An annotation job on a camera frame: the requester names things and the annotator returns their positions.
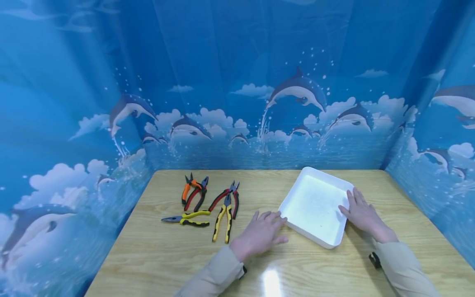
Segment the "jacket cuff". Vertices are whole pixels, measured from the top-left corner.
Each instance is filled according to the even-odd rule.
[[[393,271],[399,271],[407,268],[408,263],[420,269],[416,256],[403,242],[378,242],[375,253],[378,255],[383,269],[390,268]]]
[[[237,260],[228,245],[223,246],[208,264],[211,277],[220,285],[230,284],[243,277],[243,267],[244,264]]]

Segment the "pliers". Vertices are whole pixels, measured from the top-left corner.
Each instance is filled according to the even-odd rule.
[[[216,197],[216,199],[213,201],[211,206],[208,208],[209,211],[213,211],[214,207],[216,204],[221,200],[223,197],[227,197],[231,193],[233,193],[234,196],[234,212],[233,212],[233,220],[236,219],[236,216],[238,215],[238,207],[239,207],[239,193],[238,193],[238,187],[239,187],[239,182],[237,183],[237,186],[234,186],[234,181],[229,187],[229,189],[225,189],[221,194]]]
[[[211,214],[210,211],[196,211],[196,212],[192,212],[192,213],[184,213],[181,216],[174,216],[174,217],[164,218],[161,221],[162,222],[170,222],[170,223],[180,223],[180,225],[192,225],[192,226],[196,226],[196,227],[207,227],[207,226],[209,226],[209,222],[195,222],[195,221],[189,220],[189,219],[200,216],[200,215],[209,216],[210,214]]]
[[[191,204],[191,200],[193,200],[193,197],[195,197],[195,195],[198,194],[198,192],[201,192],[201,198],[199,199],[198,204],[196,204],[195,209],[193,211],[194,212],[199,211],[201,205],[203,204],[203,201],[205,201],[206,192],[208,191],[206,189],[206,186],[208,185],[208,177],[205,177],[205,179],[198,185],[199,187],[195,187],[193,192],[191,192],[190,196],[188,197],[188,200],[186,201],[186,204],[185,204],[185,211],[188,210],[188,207],[190,207],[190,204]]]
[[[183,193],[181,194],[181,203],[183,205],[186,205],[186,196],[188,195],[188,191],[190,190],[191,186],[193,187],[201,187],[201,185],[193,179],[193,173],[190,173],[190,179],[188,179],[188,177],[186,177],[185,175],[185,179],[186,179],[186,184],[185,184],[185,188],[183,189]]]
[[[221,207],[221,210],[219,211],[218,217],[216,218],[216,224],[214,225],[213,242],[216,242],[216,239],[218,238],[219,224],[221,223],[221,219],[223,218],[224,213],[226,213],[226,216],[228,217],[228,227],[226,228],[226,237],[224,238],[224,243],[228,244],[229,236],[231,234],[231,225],[233,222],[233,218],[231,215],[231,192],[228,192],[228,194],[226,195],[226,198],[224,199],[224,204]]]

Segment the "person's arm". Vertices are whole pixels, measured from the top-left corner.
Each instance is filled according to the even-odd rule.
[[[378,216],[371,204],[366,203],[356,188],[347,191],[350,209],[340,211],[357,228],[368,232],[377,242],[375,254],[381,262],[389,282],[403,297],[440,296],[422,271],[411,249],[398,240],[396,233]]]
[[[259,217],[257,211],[244,232],[229,246],[221,248],[175,297],[215,297],[221,294],[235,279],[245,274],[243,262],[246,259],[288,241],[285,236],[276,236],[286,221],[287,218],[280,218],[280,212],[268,211]]]

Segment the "yellow-handled pliers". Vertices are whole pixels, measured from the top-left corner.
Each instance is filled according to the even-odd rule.
[[[193,220],[189,220],[191,218],[205,215],[209,216],[211,214],[210,211],[196,211],[192,213],[184,213],[181,216],[174,216],[162,219],[162,222],[170,222],[170,223],[180,223],[180,225],[192,225],[195,227],[207,227],[209,226],[209,222],[195,222]]]
[[[231,214],[231,192],[229,192],[226,195],[224,204],[221,207],[221,210],[219,211],[218,217],[216,218],[216,225],[214,226],[213,242],[216,242],[216,239],[218,238],[219,224],[221,223],[221,219],[223,218],[224,213],[226,213],[226,216],[228,217],[228,227],[226,228],[226,237],[224,239],[224,243],[228,244],[229,237],[231,234],[231,225],[233,222],[233,216]]]

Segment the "red-handled pliers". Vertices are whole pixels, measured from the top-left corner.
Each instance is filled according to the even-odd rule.
[[[193,197],[195,197],[198,192],[201,192],[201,198],[199,199],[198,204],[196,204],[194,212],[198,212],[200,210],[201,205],[203,204],[203,201],[205,201],[206,192],[208,191],[206,189],[206,186],[208,185],[208,177],[205,177],[205,179],[201,183],[198,183],[198,185],[199,186],[195,187],[193,192],[191,192],[191,194],[189,195],[188,200],[185,204],[185,211],[188,210],[188,207],[190,207],[191,204],[191,200],[193,200]]]
[[[236,219],[236,216],[238,215],[238,207],[239,207],[239,193],[238,193],[238,187],[239,187],[239,182],[237,183],[237,186],[234,186],[234,181],[229,187],[229,189],[225,189],[221,194],[216,197],[216,199],[213,201],[211,206],[208,208],[209,211],[213,211],[214,207],[216,204],[221,200],[222,198],[226,197],[228,194],[233,194],[234,196],[234,211],[233,211],[233,220]]]

